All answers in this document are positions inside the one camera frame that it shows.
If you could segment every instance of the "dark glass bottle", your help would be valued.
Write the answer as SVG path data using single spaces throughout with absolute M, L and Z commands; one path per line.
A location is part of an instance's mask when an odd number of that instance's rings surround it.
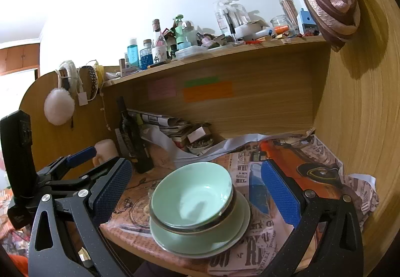
M 154 167 L 153 160 L 147 151 L 145 142 L 141 139 L 141 131 L 135 118 L 128 114 L 122 96 L 117 99 L 117 104 L 121 113 L 119 131 L 129 151 L 130 160 L 138 173 L 145 173 Z

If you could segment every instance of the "pink sticky note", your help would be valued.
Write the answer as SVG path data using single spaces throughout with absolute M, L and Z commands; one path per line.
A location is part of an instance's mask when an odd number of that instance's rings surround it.
M 177 85 L 173 77 L 147 83 L 149 100 L 161 100 L 177 96 Z

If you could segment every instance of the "metal screw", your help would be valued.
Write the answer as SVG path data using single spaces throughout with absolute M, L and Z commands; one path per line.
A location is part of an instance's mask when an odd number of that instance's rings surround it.
M 314 198 L 316 195 L 315 191 L 311 189 L 307 189 L 304 193 L 308 198 Z
M 43 195 L 43 197 L 41 198 L 41 201 L 48 201 L 51 198 L 51 196 L 47 193 L 45 195 Z
M 88 195 L 89 191 L 87 189 L 82 189 L 78 192 L 79 197 L 86 197 Z
M 349 195 L 343 195 L 343 200 L 347 203 L 351 202 L 351 197 Z

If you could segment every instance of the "wooden cabinet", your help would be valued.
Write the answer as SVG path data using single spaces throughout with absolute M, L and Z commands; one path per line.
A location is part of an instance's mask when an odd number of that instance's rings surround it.
M 0 75 L 26 69 L 39 70 L 39 46 L 35 43 L 0 49 Z

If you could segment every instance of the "shelf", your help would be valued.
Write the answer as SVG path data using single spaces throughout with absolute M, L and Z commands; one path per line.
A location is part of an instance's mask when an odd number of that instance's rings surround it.
M 160 71 L 164 71 L 167 69 L 171 69 L 174 67 L 185 66 L 188 64 L 213 59 L 225 55 L 232 55 L 238 53 L 246 53 L 249 51 L 259 51 L 261 54 L 267 54 L 267 52 L 274 52 L 277 54 L 284 53 L 294 53 L 294 52 L 305 52 L 308 50 L 313 50 L 318 47 L 325 46 L 328 44 L 322 36 L 314 36 L 314 37 L 302 37 L 302 38 L 291 38 L 291 39 L 280 39 L 280 40 L 272 40 L 266 41 L 260 44 L 252 44 L 240 47 L 232 47 L 232 48 L 223 48 L 215 51 L 210 51 L 206 54 L 195 55 L 189 58 L 185 58 L 183 60 L 174 61 L 169 64 L 160 65 L 151 69 L 147 69 L 145 71 L 140 71 L 119 79 L 109 80 L 104 83 L 103 87 L 109 87 L 112 85 L 116 85 L 122 82 L 130 81 L 136 79 L 138 77 L 143 77 L 146 75 L 151 75 L 153 73 L 157 73 Z

